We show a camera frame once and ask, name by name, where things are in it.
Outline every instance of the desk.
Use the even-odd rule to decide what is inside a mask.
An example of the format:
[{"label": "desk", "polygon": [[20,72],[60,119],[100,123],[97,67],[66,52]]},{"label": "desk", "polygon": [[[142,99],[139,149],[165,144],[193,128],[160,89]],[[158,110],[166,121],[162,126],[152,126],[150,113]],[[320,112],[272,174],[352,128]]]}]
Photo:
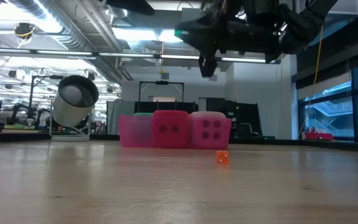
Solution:
[{"label": "desk", "polygon": [[358,153],[118,141],[0,144],[0,223],[358,223]]}]

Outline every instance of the small orange die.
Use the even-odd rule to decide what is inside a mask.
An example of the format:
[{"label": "small orange die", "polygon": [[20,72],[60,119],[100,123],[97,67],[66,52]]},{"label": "small orange die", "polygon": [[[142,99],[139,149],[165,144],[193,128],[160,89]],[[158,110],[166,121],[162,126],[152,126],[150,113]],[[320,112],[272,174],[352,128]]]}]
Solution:
[{"label": "small orange die", "polygon": [[218,151],[216,152],[216,163],[229,165],[230,157],[228,151]]}]

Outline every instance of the ceiling light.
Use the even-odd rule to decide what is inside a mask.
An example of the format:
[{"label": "ceiling light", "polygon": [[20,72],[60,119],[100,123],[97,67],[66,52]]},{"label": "ceiling light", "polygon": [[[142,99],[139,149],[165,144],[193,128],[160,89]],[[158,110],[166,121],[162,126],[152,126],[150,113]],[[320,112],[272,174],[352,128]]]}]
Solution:
[{"label": "ceiling light", "polygon": [[181,4],[179,1],[147,1],[154,10],[170,10],[170,11],[181,11],[183,8],[194,8],[199,9],[201,7],[201,1],[183,1]]},{"label": "ceiling light", "polygon": [[157,40],[157,35],[151,29],[121,29],[112,28],[117,39],[137,41],[137,40]]},{"label": "ceiling light", "polygon": [[99,55],[107,57],[154,58],[152,54],[100,53]]},{"label": "ceiling light", "polygon": [[92,55],[92,52],[73,52],[73,51],[59,51],[59,50],[38,50],[39,54],[52,55]]},{"label": "ceiling light", "polygon": [[198,60],[199,56],[191,56],[191,55],[161,55],[161,58]]},{"label": "ceiling light", "polygon": [[82,60],[96,60],[96,57],[87,57],[87,56],[68,56],[68,59],[82,59]]},{"label": "ceiling light", "polygon": [[[12,96],[30,96],[30,93],[18,93],[18,92],[11,92],[11,91],[0,91],[1,96],[12,95]],[[48,96],[53,94],[48,93],[33,93],[33,96]]]},{"label": "ceiling light", "polygon": [[158,37],[159,40],[164,42],[183,42],[178,37],[175,37],[175,30],[163,30]]},{"label": "ceiling light", "polygon": [[30,53],[30,50],[23,50],[23,49],[0,49],[0,53]]},{"label": "ceiling light", "polygon": [[259,58],[226,58],[223,57],[221,59],[222,62],[250,62],[250,63],[265,63],[265,59],[259,59]]}]

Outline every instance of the glass window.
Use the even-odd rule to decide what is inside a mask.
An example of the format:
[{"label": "glass window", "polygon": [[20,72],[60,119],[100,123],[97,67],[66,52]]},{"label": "glass window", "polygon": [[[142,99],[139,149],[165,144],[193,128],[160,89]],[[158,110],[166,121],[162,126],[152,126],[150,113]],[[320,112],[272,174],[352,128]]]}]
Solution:
[{"label": "glass window", "polygon": [[331,133],[335,137],[354,137],[352,98],[345,97],[305,106],[306,130]]},{"label": "glass window", "polygon": [[345,91],[351,90],[351,88],[352,88],[352,83],[351,83],[351,81],[348,81],[348,82],[339,84],[337,86],[334,86],[332,88],[329,88],[327,90],[324,90],[322,92],[316,93],[313,95],[313,97],[311,99],[314,100],[314,99],[318,99],[318,98],[325,97],[325,96],[331,96],[331,95],[334,95],[337,93],[343,93]]}]

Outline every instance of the yellow cable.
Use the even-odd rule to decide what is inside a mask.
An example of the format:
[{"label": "yellow cable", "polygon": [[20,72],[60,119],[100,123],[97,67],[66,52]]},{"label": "yellow cable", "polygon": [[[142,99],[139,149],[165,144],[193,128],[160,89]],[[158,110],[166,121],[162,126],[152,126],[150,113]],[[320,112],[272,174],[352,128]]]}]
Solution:
[{"label": "yellow cable", "polygon": [[35,30],[35,27],[32,28],[32,30],[26,34],[16,34],[16,27],[13,29],[13,31],[15,32],[15,35],[18,36],[18,37],[25,37],[25,36],[28,36],[30,34],[32,34]]},{"label": "yellow cable", "polygon": [[300,128],[299,133],[298,133],[298,139],[300,139],[300,135],[301,135],[301,133],[302,133],[302,130],[303,130],[303,128],[305,127],[306,118],[307,118],[308,115],[309,115],[310,104],[311,104],[311,98],[312,98],[313,95],[314,95],[314,88],[316,87],[317,75],[318,75],[318,68],[319,68],[319,64],[320,64],[321,44],[322,44],[322,42],[323,42],[323,29],[324,29],[324,26],[321,27],[321,32],[320,32],[320,43],[319,43],[319,46],[318,46],[316,74],[314,75],[313,89],[312,89],[311,95],[310,95],[310,97],[309,97],[309,104],[308,104],[308,109],[306,110],[306,116],[305,116],[305,118],[303,119],[302,127]]}]

